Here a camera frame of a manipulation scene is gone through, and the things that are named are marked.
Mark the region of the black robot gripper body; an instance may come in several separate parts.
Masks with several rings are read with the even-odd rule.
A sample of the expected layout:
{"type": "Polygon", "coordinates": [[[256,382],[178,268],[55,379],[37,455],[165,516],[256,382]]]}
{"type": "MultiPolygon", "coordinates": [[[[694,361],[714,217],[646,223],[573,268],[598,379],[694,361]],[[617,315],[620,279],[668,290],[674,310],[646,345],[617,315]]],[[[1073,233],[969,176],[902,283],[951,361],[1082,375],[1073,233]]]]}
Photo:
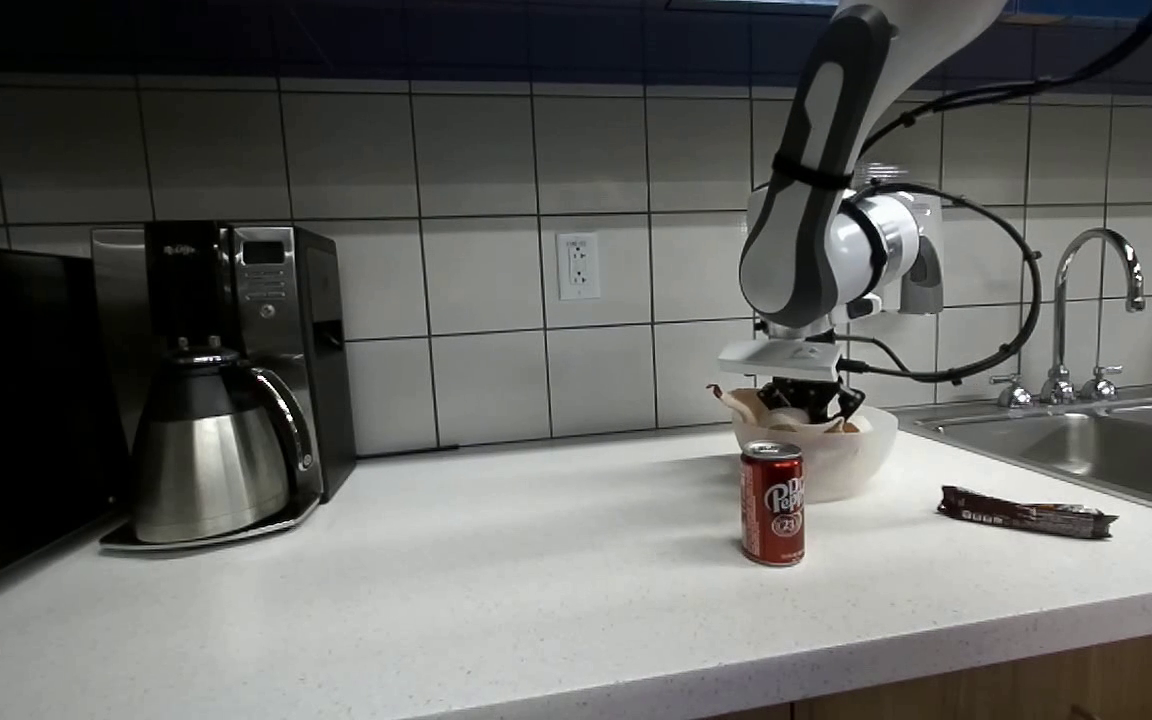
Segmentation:
{"type": "Polygon", "coordinates": [[[842,382],[816,382],[816,379],[782,379],[772,375],[758,386],[758,398],[768,406],[797,406],[804,410],[813,423],[828,423],[828,418],[852,418],[865,402],[860,386],[842,386],[842,382]]]}

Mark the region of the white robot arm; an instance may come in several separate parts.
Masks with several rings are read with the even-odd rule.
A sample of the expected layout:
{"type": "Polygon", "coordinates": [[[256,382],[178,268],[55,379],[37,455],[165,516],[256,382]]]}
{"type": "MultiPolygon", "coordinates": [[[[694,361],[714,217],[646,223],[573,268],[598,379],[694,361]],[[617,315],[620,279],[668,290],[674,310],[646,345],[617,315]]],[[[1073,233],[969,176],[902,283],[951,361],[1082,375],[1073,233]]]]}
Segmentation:
{"type": "Polygon", "coordinates": [[[1002,0],[839,0],[798,62],[734,262],[741,296],[768,333],[728,345],[720,363],[768,375],[776,398],[813,423],[852,410],[832,318],[870,306],[920,246],[902,198],[857,187],[860,146],[916,81],[999,12],[1002,0]]]}

